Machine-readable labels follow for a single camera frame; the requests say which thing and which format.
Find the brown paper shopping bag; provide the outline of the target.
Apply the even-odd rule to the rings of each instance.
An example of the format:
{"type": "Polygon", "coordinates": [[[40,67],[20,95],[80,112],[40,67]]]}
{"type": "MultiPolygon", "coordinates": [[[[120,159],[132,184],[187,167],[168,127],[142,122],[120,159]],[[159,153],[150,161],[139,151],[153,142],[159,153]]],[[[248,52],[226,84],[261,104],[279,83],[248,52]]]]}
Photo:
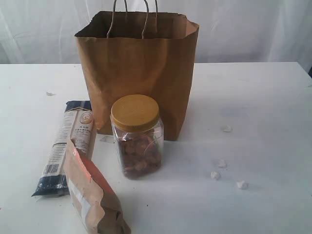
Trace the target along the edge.
{"type": "Polygon", "coordinates": [[[164,138],[178,139],[188,107],[199,25],[183,14],[100,11],[75,34],[100,134],[111,134],[119,98],[142,94],[159,105],[164,138]]]}

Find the clear jar yellow lid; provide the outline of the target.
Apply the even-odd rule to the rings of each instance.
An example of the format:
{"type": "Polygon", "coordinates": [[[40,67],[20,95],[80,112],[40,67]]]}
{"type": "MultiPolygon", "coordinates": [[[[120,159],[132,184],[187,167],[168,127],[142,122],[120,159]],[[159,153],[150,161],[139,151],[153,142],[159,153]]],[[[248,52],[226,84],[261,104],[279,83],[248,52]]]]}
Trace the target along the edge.
{"type": "Polygon", "coordinates": [[[125,177],[137,179],[161,167],[164,127],[157,102],[146,95],[127,95],[111,108],[118,161],[125,177]]]}

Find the clear tape scrap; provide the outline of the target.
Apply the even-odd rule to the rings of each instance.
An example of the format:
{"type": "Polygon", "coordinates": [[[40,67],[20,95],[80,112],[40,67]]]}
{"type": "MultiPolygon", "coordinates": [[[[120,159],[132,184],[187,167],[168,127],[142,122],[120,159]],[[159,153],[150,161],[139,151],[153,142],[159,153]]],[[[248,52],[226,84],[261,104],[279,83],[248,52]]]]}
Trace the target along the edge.
{"type": "Polygon", "coordinates": [[[106,143],[110,143],[110,144],[114,144],[114,137],[113,136],[103,136],[100,139],[101,142],[106,142],[106,143]]]}

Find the white crumb near carton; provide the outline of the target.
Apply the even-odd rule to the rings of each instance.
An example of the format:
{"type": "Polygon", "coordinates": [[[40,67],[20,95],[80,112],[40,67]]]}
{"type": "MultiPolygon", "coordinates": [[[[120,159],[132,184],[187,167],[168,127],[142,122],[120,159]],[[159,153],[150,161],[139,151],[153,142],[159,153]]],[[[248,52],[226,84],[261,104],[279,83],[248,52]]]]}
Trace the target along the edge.
{"type": "Polygon", "coordinates": [[[221,127],[221,130],[222,130],[223,132],[230,133],[233,129],[232,129],[232,127],[229,126],[229,125],[224,125],[224,126],[221,127]]]}

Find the dark blue noodle packet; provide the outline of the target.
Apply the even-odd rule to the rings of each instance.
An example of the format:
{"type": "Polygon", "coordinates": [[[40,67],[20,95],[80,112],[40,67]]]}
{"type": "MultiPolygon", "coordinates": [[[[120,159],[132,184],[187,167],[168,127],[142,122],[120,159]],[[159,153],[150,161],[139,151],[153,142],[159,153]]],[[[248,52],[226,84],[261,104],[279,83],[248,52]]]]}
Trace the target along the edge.
{"type": "Polygon", "coordinates": [[[66,103],[62,122],[52,145],[47,163],[32,196],[58,196],[69,193],[64,171],[69,140],[88,158],[92,158],[96,127],[91,103],[72,100],[66,103]]]}

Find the white crumb upper middle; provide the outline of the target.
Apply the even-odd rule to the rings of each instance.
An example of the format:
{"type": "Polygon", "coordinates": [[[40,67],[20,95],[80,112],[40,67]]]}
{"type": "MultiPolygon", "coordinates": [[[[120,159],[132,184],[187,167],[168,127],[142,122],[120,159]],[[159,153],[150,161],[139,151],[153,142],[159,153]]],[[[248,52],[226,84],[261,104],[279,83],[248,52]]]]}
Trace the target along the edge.
{"type": "Polygon", "coordinates": [[[227,163],[223,159],[219,160],[217,165],[218,165],[218,168],[227,168],[227,163]]]}

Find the white crumb lower middle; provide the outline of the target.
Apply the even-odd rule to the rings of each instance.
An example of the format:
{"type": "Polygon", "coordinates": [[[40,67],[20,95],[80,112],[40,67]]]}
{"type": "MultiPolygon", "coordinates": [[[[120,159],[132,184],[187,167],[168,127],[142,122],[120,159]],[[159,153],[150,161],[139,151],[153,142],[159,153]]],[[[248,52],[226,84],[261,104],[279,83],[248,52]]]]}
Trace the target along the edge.
{"type": "Polygon", "coordinates": [[[214,180],[219,180],[220,179],[220,173],[219,172],[211,172],[211,179],[214,179],[214,180]]]}

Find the brown kraft paper pouch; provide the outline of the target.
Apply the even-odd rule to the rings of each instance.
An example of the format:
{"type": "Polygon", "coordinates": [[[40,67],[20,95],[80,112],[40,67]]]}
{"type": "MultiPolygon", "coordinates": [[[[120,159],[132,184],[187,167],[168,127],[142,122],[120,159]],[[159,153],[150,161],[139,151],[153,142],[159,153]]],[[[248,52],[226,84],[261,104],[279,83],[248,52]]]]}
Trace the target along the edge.
{"type": "Polygon", "coordinates": [[[130,234],[119,198],[100,170],[68,140],[64,171],[69,193],[89,234],[130,234]]]}

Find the white crumb right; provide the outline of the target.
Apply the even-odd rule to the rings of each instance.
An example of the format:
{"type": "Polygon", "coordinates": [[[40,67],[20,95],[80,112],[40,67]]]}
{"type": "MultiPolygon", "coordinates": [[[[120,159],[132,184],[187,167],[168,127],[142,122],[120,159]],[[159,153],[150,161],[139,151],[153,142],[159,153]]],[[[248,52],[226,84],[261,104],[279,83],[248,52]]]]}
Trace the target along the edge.
{"type": "Polygon", "coordinates": [[[246,189],[248,189],[248,186],[249,186],[248,182],[246,182],[246,181],[244,181],[244,180],[238,181],[238,182],[236,183],[236,185],[237,185],[237,187],[238,187],[239,189],[241,189],[241,190],[246,190],[246,189]]]}

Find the white backdrop curtain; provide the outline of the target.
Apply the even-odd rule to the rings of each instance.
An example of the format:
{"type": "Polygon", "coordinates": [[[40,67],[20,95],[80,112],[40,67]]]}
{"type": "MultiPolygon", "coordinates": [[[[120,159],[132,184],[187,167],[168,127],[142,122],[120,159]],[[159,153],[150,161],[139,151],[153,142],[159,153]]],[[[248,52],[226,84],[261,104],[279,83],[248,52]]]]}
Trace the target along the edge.
{"type": "Polygon", "coordinates": [[[101,10],[186,15],[200,26],[196,62],[312,65],[309,0],[3,0],[1,63],[78,63],[74,35],[101,10]]]}

